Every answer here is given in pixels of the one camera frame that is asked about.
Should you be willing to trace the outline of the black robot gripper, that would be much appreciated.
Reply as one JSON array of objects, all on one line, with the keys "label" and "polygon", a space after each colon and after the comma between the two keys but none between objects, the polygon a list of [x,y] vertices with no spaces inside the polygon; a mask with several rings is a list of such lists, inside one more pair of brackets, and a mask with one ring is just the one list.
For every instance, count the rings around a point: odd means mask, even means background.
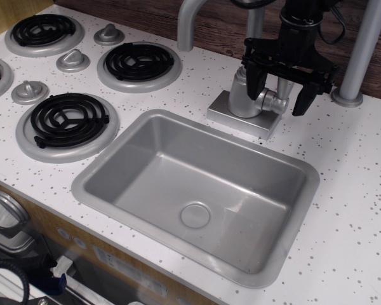
[{"label": "black robot gripper", "polygon": [[280,19],[277,39],[249,37],[244,40],[247,94],[249,98],[258,98],[268,74],[300,83],[303,88],[292,115],[303,116],[316,94],[331,92],[340,67],[315,48],[322,12],[281,12]]}]

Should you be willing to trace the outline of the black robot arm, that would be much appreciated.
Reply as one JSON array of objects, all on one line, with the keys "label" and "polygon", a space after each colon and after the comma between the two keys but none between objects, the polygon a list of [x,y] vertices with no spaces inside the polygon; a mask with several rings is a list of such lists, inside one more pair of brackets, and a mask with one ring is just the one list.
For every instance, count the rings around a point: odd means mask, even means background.
[{"label": "black robot arm", "polygon": [[317,95],[329,93],[340,67],[315,48],[323,13],[335,8],[336,1],[286,1],[280,12],[277,39],[247,38],[242,57],[246,69],[246,92],[255,100],[262,92],[268,74],[302,85],[292,112],[306,113]]}]

